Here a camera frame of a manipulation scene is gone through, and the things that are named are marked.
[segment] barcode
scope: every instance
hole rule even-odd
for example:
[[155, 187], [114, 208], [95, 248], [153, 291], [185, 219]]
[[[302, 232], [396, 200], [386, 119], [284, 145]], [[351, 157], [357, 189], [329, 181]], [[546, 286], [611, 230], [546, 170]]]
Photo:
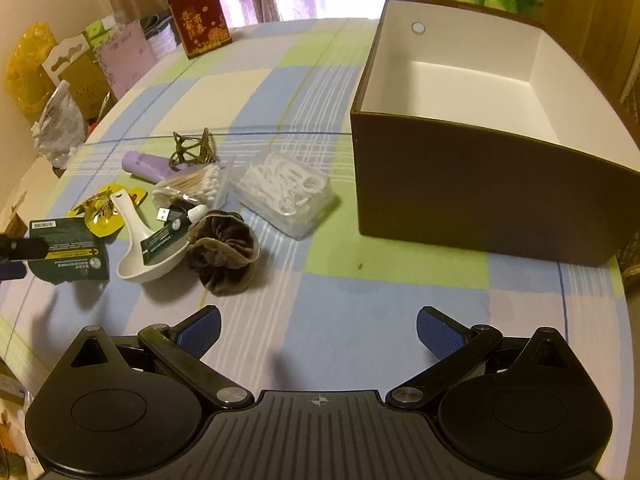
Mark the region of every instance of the barcode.
[[31, 229], [44, 229], [45, 227], [55, 227], [56, 226], [56, 222], [55, 221], [51, 221], [51, 222], [32, 222], [31, 223]]

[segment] white plastic bag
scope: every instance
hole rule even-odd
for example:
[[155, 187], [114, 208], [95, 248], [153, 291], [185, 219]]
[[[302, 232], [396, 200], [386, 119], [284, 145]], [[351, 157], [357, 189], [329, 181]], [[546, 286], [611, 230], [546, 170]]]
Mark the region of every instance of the white plastic bag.
[[39, 153], [54, 168], [66, 169], [69, 159], [86, 140], [86, 123], [80, 108], [62, 81], [42, 111], [40, 122], [31, 128], [31, 137]]

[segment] wall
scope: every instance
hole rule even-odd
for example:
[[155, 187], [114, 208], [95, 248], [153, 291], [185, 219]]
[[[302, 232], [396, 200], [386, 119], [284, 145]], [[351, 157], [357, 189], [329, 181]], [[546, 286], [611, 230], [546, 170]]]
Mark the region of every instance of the wall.
[[61, 41], [110, 13], [109, 0], [0, 0], [0, 208], [37, 156], [31, 125], [4, 89], [4, 67], [18, 38], [31, 23], [42, 20]]

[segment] plastic container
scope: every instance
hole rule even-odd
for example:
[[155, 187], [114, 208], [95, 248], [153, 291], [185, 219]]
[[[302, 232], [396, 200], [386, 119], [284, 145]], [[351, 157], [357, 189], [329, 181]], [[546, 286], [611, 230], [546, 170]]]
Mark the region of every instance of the plastic container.
[[234, 168], [231, 184], [242, 204], [296, 240], [315, 229], [335, 199], [327, 175], [275, 148]]
[[[216, 169], [215, 175], [210, 170]], [[161, 180], [151, 191], [151, 200], [158, 207], [168, 208], [173, 199], [182, 199], [195, 205], [204, 204], [210, 210], [225, 205], [229, 187], [229, 174], [233, 160], [224, 166], [218, 163], [198, 164]]]

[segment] brown box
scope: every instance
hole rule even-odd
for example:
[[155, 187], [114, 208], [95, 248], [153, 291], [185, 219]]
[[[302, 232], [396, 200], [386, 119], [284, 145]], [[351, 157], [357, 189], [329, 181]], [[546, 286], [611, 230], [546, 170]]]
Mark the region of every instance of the brown box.
[[364, 235], [598, 266], [640, 228], [640, 132], [534, 22], [386, 0], [351, 108]]

